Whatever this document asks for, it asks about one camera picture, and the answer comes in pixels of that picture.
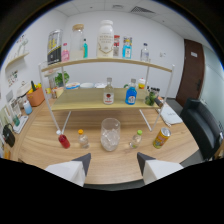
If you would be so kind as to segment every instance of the floor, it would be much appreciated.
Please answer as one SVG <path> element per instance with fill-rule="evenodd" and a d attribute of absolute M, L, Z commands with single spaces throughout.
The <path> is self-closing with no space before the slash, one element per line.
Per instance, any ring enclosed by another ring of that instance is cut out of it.
<path fill-rule="evenodd" d="M 167 98 L 167 103 L 173 108 L 173 110 L 180 115 L 182 111 L 182 106 L 176 102 L 175 99 Z M 187 158 L 181 163 L 183 167 L 191 166 L 194 164 L 201 163 L 202 156 L 200 151 L 197 151 L 192 156 Z M 128 190 L 134 188 L 140 188 L 145 186 L 143 180 L 123 183 L 123 184 L 108 184 L 108 185 L 94 185 L 94 184 L 84 184 L 84 188 L 96 189 L 96 190 L 106 190 L 106 191 L 118 191 L 118 190 Z"/>

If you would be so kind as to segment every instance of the ceiling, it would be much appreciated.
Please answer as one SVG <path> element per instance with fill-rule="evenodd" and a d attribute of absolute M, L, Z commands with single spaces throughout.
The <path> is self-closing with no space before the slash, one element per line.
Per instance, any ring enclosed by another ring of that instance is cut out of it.
<path fill-rule="evenodd" d="M 172 9 L 153 0 L 74 0 L 64 3 L 54 10 L 60 11 L 68 17 L 93 11 L 119 11 L 137 14 L 168 27 L 184 39 L 199 42 L 213 50 L 191 22 Z"/>

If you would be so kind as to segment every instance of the wooden table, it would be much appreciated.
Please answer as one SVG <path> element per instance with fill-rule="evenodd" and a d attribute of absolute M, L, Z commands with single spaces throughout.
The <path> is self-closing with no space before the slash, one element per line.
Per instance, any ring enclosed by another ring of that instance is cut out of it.
<path fill-rule="evenodd" d="M 154 109 L 143 109 L 145 117 L 152 126 L 157 117 Z M 71 147 L 64 149 L 58 141 L 56 127 L 44 101 L 31 114 L 23 137 L 16 142 L 17 149 L 12 159 L 45 169 L 56 163 L 70 161 L 91 153 L 91 162 L 86 184 L 116 184 L 142 179 L 137 160 L 137 152 L 158 160 L 180 163 L 198 150 L 198 146 L 184 123 L 172 125 L 171 137 L 165 145 L 156 149 L 152 143 L 162 127 L 167 127 L 162 119 L 153 132 L 150 132 L 139 110 L 122 111 L 72 111 L 64 134 Z M 63 128 L 68 112 L 56 111 L 54 115 L 60 128 Z M 117 149 L 107 152 L 100 142 L 101 122 L 113 117 L 121 122 L 120 143 Z M 83 129 L 89 138 L 90 147 L 82 149 L 78 143 L 78 130 Z M 137 149 L 131 149 L 129 142 L 137 130 L 141 129 L 142 142 Z"/>

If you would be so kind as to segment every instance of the blue bottle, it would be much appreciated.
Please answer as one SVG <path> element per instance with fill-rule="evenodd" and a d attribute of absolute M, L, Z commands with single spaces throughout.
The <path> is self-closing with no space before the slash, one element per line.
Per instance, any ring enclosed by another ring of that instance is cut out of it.
<path fill-rule="evenodd" d="M 84 39 L 84 44 L 83 44 L 83 58 L 88 58 L 88 45 L 86 43 L 86 39 Z"/>
<path fill-rule="evenodd" d="M 131 79 L 131 85 L 126 92 L 125 103 L 127 103 L 129 105 L 135 104 L 135 100 L 136 100 L 136 96 L 137 96 L 137 91 L 135 89 L 135 83 L 136 83 L 136 79 Z"/>
<path fill-rule="evenodd" d="M 126 39 L 126 41 L 125 41 L 122 57 L 125 59 L 131 59 L 131 45 L 130 45 L 129 39 Z"/>

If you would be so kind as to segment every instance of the box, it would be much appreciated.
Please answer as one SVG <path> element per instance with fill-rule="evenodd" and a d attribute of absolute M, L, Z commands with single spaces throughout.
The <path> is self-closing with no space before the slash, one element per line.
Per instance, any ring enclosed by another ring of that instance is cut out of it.
<path fill-rule="evenodd" d="M 32 107 L 39 106 L 44 101 L 44 93 L 42 88 L 39 88 L 32 93 L 26 94 L 26 96 Z"/>

